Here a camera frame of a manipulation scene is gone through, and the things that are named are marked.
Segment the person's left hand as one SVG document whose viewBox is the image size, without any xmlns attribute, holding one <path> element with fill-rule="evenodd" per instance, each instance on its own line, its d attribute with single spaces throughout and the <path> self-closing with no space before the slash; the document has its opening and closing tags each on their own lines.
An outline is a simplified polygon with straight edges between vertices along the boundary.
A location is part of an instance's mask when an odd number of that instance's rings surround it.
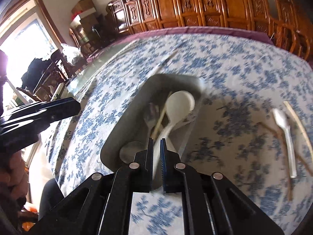
<svg viewBox="0 0 313 235">
<path fill-rule="evenodd" d="M 28 193 L 28 175 L 22 152 L 15 152 L 8 163 L 8 170 L 1 169 L 1 183 L 11 188 L 11 197 L 14 200 L 23 198 Z"/>
</svg>

